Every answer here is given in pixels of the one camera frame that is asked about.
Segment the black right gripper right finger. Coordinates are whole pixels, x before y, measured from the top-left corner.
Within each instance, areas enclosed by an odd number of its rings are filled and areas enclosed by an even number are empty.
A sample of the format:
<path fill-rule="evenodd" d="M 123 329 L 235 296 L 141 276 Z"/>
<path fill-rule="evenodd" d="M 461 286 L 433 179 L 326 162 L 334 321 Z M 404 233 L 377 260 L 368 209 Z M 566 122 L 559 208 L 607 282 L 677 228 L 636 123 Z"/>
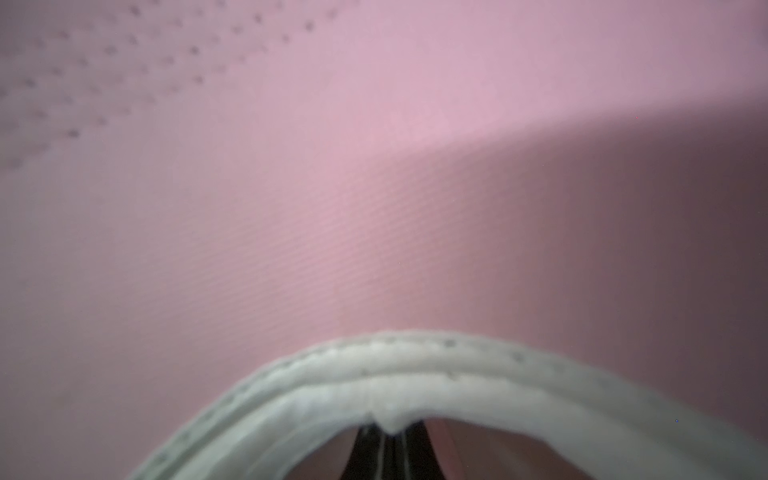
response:
<path fill-rule="evenodd" d="M 393 478 L 398 480 L 445 480 L 424 421 L 418 421 L 394 437 Z"/>

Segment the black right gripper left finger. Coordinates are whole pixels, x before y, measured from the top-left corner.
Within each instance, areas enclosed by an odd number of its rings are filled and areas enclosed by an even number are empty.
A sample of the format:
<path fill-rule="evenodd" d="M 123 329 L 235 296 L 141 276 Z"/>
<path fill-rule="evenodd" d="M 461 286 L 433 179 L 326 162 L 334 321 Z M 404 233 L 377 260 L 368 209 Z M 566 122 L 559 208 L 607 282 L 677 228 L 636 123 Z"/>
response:
<path fill-rule="evenodd" d="M 376 425 L 362 426 L 355 437 L 341 480 L 381 480 L 387 435 Z"/>

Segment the pink baseball cap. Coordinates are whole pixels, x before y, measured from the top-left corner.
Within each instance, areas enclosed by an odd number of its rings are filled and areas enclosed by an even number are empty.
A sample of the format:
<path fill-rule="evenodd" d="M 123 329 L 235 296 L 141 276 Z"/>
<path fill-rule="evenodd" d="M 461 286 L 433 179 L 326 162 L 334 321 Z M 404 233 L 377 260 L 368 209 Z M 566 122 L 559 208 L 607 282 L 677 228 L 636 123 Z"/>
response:
<path fill-rule="evenodd" d="M 1 475 L 767 475 L 763 1 L 5 1 Z"/>

